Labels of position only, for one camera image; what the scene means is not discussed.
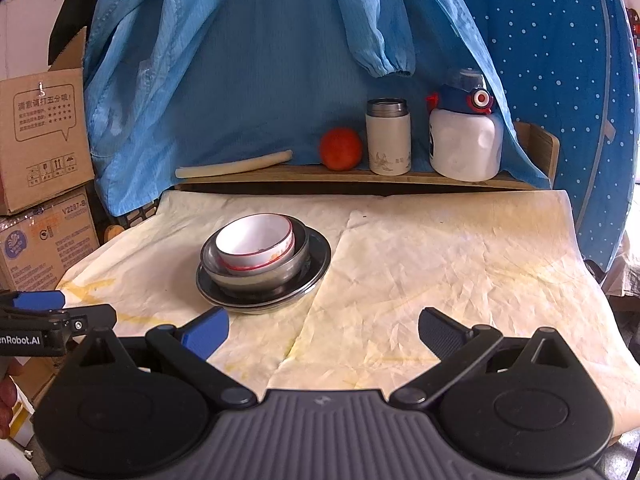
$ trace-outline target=white stick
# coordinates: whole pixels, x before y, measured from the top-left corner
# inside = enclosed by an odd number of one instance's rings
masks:
[[[271,153],[270,155],[257,156],[246,160],[236,160],[235,162],[225,162],[223,164],[211,164],[209,166],[191,166],[190,168],[178,168],[175,170],[177,178],[195,178],[200,176],[219,176],[233,173],[244,173],[245,171],[260,170],[275,164],[291,160],[293,152]]]

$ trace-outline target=white thermos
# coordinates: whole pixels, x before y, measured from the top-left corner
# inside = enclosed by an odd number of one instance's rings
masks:
[[[367,144],[373,173],[393,176],[411,169],[411,115],[404,99],[367,102]]]
[[[478,70],[452,69],[427,97],[431,167],[464,182],[482,182],[500,171],[502,120]]]

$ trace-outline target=white wall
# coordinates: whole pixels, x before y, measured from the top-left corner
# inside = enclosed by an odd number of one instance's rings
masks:
[[[0,79],[47,69],[49,35],[63,1],[0,2]]]

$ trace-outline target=white cloth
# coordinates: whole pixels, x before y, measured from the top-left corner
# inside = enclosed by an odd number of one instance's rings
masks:
[[[620,247],[602,283],[608,296],[640,298],[640,185],[634,186]]]
[[[556,327],[611,406],[615,433],[640,426],[640,367],[585,268],[564,191],[425,196],[222,196],[166,192],[155,216],[71,268],[69,305],[107,302],[118,335],[182,325],[209,308],[194,276],[220,226],[295,216],[331,244],[315,293],[263,316],[234,315],[209,362],[261,395],[277,388],[381,388],[438,362],[418,338],[435,306],[507,336]]]

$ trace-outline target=white bowl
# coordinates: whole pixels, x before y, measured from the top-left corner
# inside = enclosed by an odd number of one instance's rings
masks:
[[[245,216],[222,228],[216,248],[229,272],[264,272],[282,264],[292,250],[293,225],[283,215],[262,213]]]
[[[282,253],[279,257],[277,257],[272,262],[265,264],[263,266],[254,267],[253,269],[232,269],[230,267],[225,266],[226,272],[229,274],[233,274],[235,276],[255,276],[256,274],[262,274],[267,272],[267,270],[273,270],[277,267],[282,266],[284,263],[288,262],[292,259],[293,255],[296,252],[296,242],[292,240],[289,248]]]

